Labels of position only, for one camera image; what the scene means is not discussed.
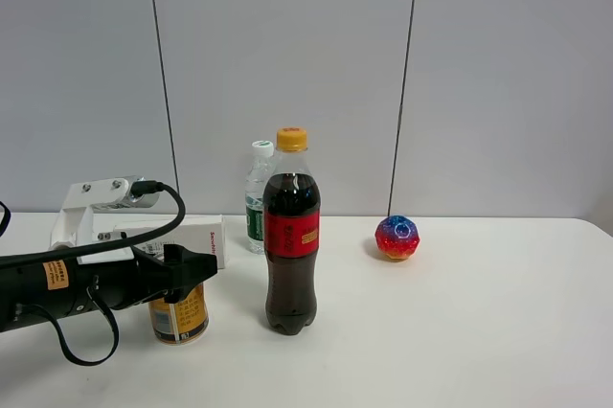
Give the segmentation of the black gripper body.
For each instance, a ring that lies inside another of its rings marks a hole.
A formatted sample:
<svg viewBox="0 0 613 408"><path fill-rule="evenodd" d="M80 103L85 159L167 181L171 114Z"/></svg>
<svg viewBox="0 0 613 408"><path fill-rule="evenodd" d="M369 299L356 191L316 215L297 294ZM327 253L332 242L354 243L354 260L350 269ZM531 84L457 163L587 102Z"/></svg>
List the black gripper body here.
<svg viewBox="0 0 613 408"><path fill-rule="evenodd" d="M162 299L177 304L192 290L188 283L188 250L185 247L165 247L162 259L137 247L131 247L136 277L130 282L122 307L131 307Z"/></svg>

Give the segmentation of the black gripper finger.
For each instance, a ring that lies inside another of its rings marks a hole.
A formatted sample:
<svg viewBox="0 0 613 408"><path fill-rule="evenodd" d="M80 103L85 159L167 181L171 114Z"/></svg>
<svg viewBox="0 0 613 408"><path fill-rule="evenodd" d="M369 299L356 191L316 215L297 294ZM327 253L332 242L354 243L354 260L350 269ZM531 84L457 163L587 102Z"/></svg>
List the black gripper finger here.
<svg viewBox="0 0 613 408"><path fill-rule="evenodd" d="M177 304L187 299L199 285L217 274L215 255L195 253L182 245L164 246L164 301Z"/></svg>

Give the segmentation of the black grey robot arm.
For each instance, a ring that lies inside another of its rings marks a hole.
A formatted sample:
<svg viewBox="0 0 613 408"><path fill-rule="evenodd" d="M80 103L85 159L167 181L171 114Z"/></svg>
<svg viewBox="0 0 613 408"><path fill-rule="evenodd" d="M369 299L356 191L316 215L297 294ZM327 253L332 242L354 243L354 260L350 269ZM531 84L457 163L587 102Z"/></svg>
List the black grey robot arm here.
<svg viewBox="0 0 613 408"><path fill-rule="evenodd" d="M178 303L217 273L216 256L167 244L161 259L135 248L130 260L80 264L76 260L37 263L1 270L1 330L42 323L41 306L55 319L97 308L92 289L112 310L153 300Z"/></svg>

